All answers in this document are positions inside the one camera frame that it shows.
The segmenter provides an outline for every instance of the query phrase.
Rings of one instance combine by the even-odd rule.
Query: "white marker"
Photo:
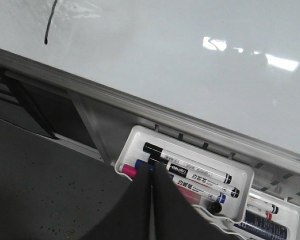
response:
[[[246,210],[247,211],[250,211],[250,212],[253,212],[254,214],[257,214],[265,219],[269,219],[271,220],[272,219],[272,214],[266,210],[263,210],[261,208],[258,208],[256,206],[252,206],[250,204],[247,204],[246,205]]]
[[[163,161],[165,164],[167,164],[168,161],[171,161],[172,163],[178,164],[188,169],[192,169],[196,172],[203,174],[204,176],[216,179],[222,183],[229,184],[231,182],[232,176],[228,173],[225,173],[210,166],[206,166],[204,164],[200,164],[189,158],[153,145],[149,142],[146,142],[144,144],[143,151],[149,154],[155,154],[157,156],[160,156],[163,160],[165,160]]]
[[[154,154],[150,154],[148,163],[154,165],[156,164],[156,162],[160,162],[160,157]],[[240,191],[236,187],[225,184],[211,177],[205,176],[200,172],[184,168],[178,164],[172,163],[171,161],[167,162],[166,169],[173,174],[177,174],[181,177],[194,181],[207,188],[222,192],[233,198],[237,198],[239,196]]]
[[[279,212],[279,208],[276,205],[269,203],[267,201],[263,201],[263,200],[259,199],[258,196],[254,195],[252,193],[249,193],[248,204],[253,205],[257,208],[266,210],[271,214],[277,214]]]
[[[189,191],[199,194],[202,197],[205,197],[206,199],[213,202],[223,204],[226,200],[226,195],[224,195],[222,192],[207,188],[182,176],[174,175],[172,177],[172,181],[178,186],[184,187]]]

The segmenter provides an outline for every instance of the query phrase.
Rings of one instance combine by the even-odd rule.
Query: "black marker line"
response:
[[[49,20],[48,20],[48,24],[46,25],[45,36],[44,36],[44,44],[45,45],[48,44],[48,33],[49,33],[52,16],[54,15],[55,7],[57,5],[57,2],[58,2],[58,0],[54,0],[54,2],[53,2],[50,17],[49,17]]]

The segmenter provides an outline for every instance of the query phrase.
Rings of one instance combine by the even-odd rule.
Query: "white plastic tray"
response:
[[[272,215],[272,221],[289,229],[290,236],[287,240],[300,240],[300,206],[296,206],[287,201],[281,200],[274,196],[268,195],[264,192],[251,188],[250,192],[255,196],[260,197],[261,200],[279,207],[278,214]],[[229,230],[224,224],[224,219],[212,216],[209,212],[203,211],[206,214],[201,214],[205,219],[209,220],[212,224],[219,227],[227,234],[236,235],[239,239],[246,240],[244,236],[234,231]]]
[[[137,125],[132,128],[114,166],[115,171],[118,174],[124,175],[131,180],[129,176],[119,171],[119,167],[122,164],[128,164],[134,167],[137,159],[146,162],[148,161],[149,153],[143,152],[145,142],[149,142],[198,163],[229,173],[232,176],[230,184],[237,187],[240,190],[240,194],[238,198],[226,196],[226,201],[222,204],[222,211],[217,215],[217,218],[231,219],[234,222],[240,222],[243,219],[246,211],[248,193],[254,177],[254,171],[250,166]],[[197,205],[197,207],[206,209],[209,203],[208,200],[202,198],[200,205]]]

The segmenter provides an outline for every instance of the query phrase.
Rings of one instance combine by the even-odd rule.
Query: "whiteboard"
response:
[[[300,1],[0,0],[0,48],[300,154]]]

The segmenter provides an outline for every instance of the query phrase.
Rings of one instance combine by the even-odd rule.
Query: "gray floor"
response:
[[[111,166],[0,120],[0,240],[75,240],[130,181]]]

